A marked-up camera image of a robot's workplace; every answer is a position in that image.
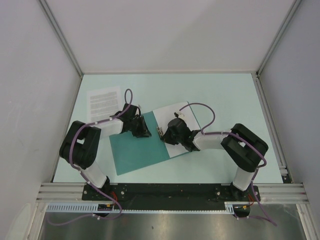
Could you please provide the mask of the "chrome folder clip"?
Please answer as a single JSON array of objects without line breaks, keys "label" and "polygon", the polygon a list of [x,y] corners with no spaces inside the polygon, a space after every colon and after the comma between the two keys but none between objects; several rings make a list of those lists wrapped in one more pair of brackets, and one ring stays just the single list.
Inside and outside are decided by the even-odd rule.
[{"label": "chrome folder clip", "polygon": [[157,133],[159,135],[160,138],[163,137],[164,133],[163,133],[163,129],[159,126],[156,127]]}]

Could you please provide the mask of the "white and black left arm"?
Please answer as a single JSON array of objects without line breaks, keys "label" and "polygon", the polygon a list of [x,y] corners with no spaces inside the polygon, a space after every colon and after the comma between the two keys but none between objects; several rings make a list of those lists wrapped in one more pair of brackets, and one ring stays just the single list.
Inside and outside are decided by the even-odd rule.
[{"label": "white and black left arm", "polygon": [[123,110],[92,123],[74,121],[59,149],[59,156],[82,174],[100,200],[110,196],[110,179],[96,162],[101,138],[131,132],[136,138],[149,138],[150,133],[139,106],[126,103]]}]

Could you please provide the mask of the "teal folder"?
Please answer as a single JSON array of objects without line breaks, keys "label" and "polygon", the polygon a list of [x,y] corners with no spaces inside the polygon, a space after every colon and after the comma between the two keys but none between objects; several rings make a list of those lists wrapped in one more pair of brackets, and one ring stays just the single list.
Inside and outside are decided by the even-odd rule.
[{"label": "teal folder", "polygon": [[158,124],[153,111],[142,114],[151,137],[137,138],[129,132],[109,137],[118,176],[171,159],[165,143],[158,135]]}]

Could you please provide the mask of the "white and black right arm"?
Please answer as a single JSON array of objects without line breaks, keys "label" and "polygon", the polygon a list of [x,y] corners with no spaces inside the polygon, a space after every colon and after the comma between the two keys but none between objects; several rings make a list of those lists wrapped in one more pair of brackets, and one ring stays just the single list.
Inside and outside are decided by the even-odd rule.
[{"label": "white and black right arm", "polygon": [[158,129],[160,140],[169,145],[182,145],[188,152],[207,149],[224,150],[237,165],[235,177],[230,188],[231,196],[242,201],[249,194],[249,185],[258,169],[267,165],[265,154],[267,143],[241,123],[228,131],[201,132],[191,130],[181,118],[167,124],[167,130]]}]

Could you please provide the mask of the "printed white paper sheet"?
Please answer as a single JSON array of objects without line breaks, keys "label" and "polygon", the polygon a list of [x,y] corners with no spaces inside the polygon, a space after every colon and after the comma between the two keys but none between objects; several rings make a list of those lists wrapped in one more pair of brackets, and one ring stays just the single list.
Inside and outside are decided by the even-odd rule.
[{"label": "printed white paper sheet", "polygon": [[113,86],[86,92],[87,121],[98,122],[107,119],[123,108],[120,86]]}]

